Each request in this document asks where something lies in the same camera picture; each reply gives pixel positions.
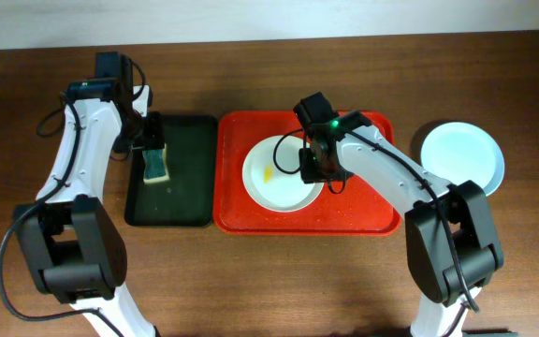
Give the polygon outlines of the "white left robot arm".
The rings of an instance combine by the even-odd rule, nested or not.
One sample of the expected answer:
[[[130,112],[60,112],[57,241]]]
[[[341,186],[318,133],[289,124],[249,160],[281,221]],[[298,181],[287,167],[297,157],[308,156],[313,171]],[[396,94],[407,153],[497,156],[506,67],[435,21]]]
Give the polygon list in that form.
[[[36,289],[84,315],[100,336],[156,336],[127,284],[124,241],[103,203],[115,143],[133,147],[157,117],[152,92],[117,80],[70,84],[64,131],[50,176],[34,204],[13,213],[15,236]]]

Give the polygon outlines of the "green yellow sponge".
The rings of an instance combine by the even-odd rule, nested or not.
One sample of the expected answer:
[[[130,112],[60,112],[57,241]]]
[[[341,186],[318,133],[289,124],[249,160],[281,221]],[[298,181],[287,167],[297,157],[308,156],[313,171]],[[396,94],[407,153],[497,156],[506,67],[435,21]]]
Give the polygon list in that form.
[[[142,152],[144,161],[143,182],[145,184],[163,183],[169,180],[167,147]]]

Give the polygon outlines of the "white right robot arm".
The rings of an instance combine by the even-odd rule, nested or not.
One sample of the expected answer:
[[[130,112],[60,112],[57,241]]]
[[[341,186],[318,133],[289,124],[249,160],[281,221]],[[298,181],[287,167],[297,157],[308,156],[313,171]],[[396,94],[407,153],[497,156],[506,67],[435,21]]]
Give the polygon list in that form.
[[[411,336],[461,336],[475,298],[503,266],[503,249],[483,189],[455,185],[420,167],[358,111],[295,112],[305,145],[306,183],[356,176],[404,218],[407,265],[422,293]]]

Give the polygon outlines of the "light blue plate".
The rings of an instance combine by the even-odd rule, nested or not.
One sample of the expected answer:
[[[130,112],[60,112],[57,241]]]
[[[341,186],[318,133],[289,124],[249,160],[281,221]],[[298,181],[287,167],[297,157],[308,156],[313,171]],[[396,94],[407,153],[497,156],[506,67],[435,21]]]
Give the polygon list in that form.
[[[463,122],[448,122],[431,130],[421,145],[420,162],[451,183],[477,183],[487,196],[501,186],[505,173],[503,152],[495,139],[480,127]]]

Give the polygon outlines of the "white plate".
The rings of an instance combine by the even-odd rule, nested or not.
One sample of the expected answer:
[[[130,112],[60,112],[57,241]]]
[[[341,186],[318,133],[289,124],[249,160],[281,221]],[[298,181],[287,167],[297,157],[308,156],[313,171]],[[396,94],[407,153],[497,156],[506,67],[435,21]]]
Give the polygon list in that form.
[[[320,195],[322,183],[305,183],[300,173],[287,174],[274,164],[273,153],[282,136],[258,142],[245,156],[242,182],[249,197],[273,212],[295,212],[311,205]]]

